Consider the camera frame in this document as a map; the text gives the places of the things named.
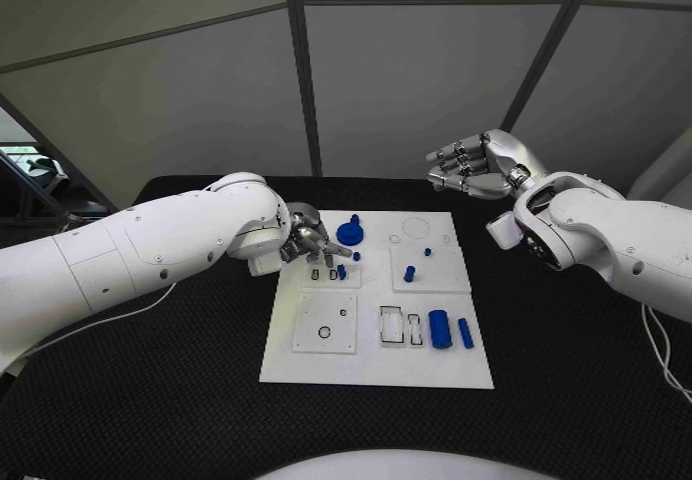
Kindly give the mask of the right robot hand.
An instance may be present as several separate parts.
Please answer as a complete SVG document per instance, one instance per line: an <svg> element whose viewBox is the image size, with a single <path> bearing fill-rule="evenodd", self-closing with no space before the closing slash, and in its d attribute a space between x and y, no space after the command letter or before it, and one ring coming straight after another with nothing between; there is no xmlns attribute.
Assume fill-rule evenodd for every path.
<svg viewBox="0 0 692 480"><path fill-rule="evenodd" d="M427 180L437 191L455 190L485 200L518 198L548 176L538 157L505 130L494 129L439 148Z"/></svg>

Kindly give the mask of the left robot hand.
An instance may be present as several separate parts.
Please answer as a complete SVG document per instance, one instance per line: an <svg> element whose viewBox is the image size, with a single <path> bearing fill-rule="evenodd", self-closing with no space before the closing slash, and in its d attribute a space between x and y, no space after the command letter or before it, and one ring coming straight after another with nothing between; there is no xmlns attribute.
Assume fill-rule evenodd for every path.
<svg viewBox="0 0 692 480"><path fill-rule="evenodd" d="M280 249L283 261L292 263L305 257L309 263L315 263L323 259L326 266L332 268L335 257L351 258L352 250L331 241L321 212L312 205L303 202L290 202L287 208L290 231L287 241Z"/></svg>

